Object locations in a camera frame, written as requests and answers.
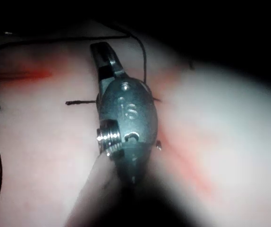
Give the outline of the right arm needle driver jaw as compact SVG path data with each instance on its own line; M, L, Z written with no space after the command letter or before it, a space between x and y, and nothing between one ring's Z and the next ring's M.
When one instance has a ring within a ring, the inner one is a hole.
M110 62L110 45L107 42L98 42L90 45L91 55L94 60L98 81L113 77Z
M106 78L128 78L116 52L109 43L106 43L106 62L107 62L107 77Z

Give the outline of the right arm needle driver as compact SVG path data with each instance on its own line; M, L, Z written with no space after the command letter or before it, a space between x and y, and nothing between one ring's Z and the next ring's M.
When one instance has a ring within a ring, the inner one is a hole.
M147 157L156 142L158 116L149 87L129 77L99 81L97 97L100 152Z

